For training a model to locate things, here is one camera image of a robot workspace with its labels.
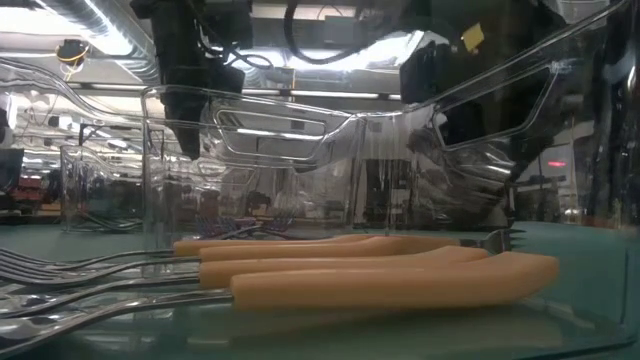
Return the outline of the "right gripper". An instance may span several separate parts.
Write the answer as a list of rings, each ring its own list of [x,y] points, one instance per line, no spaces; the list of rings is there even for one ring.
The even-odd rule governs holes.
[[[444,20],[417,19],[428,40],[400,66],[403,104],[422,103],[501,63],[499,33],[479,23],[456,30]],[[469,101],[439,112],[407,107],[411,154],[411,225],[509,225],[507,180],[514,162],[485,135],[482,106]]]

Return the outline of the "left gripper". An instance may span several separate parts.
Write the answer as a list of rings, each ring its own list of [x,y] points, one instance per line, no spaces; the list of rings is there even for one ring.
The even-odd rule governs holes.
[[[241,94],[245,73],[233,66],[211,62],[208,72],[199,48],[199,30],[189,0],[131,0],[138,19],[151,22],[162,85],[182,85]],[[182,153],[200,157],[200,120],[209,96],[186,89],[167,89],[162,95],[165,119]]]

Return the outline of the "purple-headed iridescent fork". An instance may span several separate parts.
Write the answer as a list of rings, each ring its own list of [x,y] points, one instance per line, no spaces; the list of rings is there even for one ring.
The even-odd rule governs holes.
[[[227,220],[222,225],[223,232],[216,236],[217,239],[228,240],[239,237],[241,239],[252,237],[256,232],[278,232],[282,226],[277,222],[251,223],[246,221]]]

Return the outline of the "teal iridescent fork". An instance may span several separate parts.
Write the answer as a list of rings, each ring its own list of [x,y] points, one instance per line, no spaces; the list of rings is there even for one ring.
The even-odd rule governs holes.
[[[289,227],[295,222],[295,211],[281,211],[270,221],[263,224],[263,229],[271,233],[286,233]]]

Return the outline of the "black fork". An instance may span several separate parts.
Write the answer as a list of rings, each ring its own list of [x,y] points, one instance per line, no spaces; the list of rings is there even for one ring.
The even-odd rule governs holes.
[[[109,219],[95,217],[90,214],[83,214],[82,219],[90,224],[96,231],[131,232],[141,230],[143,227],[141,220]]]

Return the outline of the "clear plastic bin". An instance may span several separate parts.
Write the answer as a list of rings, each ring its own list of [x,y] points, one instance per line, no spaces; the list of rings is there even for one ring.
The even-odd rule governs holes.
[[[185,156],[165,119],[162,95],[209,96],[200,120],[200,157]],[[316,239],[353,225],[366,121],[355,114],[186,86],[141,95],[143,230],[156,247],[201,238],[195,218],[266,223],[295,211],[286,233],[243,239]]]
[[[86,146],[60,149],[62,216],[68,231],[96,231],[83,214],[143,224],[142,159],[139,155],[98,152]]]
[[[0,360],[640,360],[640,0],[0,0]]]

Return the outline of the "black cabinet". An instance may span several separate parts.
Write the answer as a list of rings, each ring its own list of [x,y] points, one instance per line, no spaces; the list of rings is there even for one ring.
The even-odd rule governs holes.
[[[366,197],[362,212],[366,227],[405,229],[413,210],[411,162],[402,159],[367,159]]]

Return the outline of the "long ceiling light strip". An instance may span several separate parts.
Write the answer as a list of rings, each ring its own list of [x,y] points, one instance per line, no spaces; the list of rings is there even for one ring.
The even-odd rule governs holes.
[[[109,83],[89,83],[89,82],[69,82],[72,89],[97,90],[97,91],[122,91],[140,92],[146,88],[145,85],[135,84],[109,84]],[[299,89],[270,89],[270,88],[246,88],[242,90],[243,95],[250,96],[277,96],[277,97],[317,97],[317,98],[348,98],[363,100],[400,101],[399,94],[390,93],[367,93],[367,92],[344,92],[344,91],[319,91],[319,90],[299,90]]]

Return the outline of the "green table mat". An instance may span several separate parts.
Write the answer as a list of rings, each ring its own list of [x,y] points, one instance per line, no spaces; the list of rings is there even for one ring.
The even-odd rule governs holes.
[[[519,306],[391,316],[240,314],[225,304],[124,315],[5,360],[640,360],[640,238],[519,222],[561,265]]]

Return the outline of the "bright ceiling light panel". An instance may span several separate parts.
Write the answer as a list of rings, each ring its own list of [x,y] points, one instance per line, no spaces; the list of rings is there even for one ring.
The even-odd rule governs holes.
[[[327,64],[312,64],[293,55],[285,48],[241,50],[242,55],[258,65],[272,64],[295,70],[352,71],[361,69],[391,69],[399,67],[421,44],[425,33],[395,32],[355,54]]]

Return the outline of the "dark monitor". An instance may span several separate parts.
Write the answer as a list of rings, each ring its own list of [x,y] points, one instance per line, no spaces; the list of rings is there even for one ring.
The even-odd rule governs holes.
[[[9,193],[18,185],[23,157],[23,149],[0,149],[0,192]]]

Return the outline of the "silver ventilation duct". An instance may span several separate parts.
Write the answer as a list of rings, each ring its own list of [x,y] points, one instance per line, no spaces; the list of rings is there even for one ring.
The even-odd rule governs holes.
[[[154,44],[124,10],[120,0],[35,1],[49,13],[75,26],[93,48],[109,56],[141,82],[160,83]]]

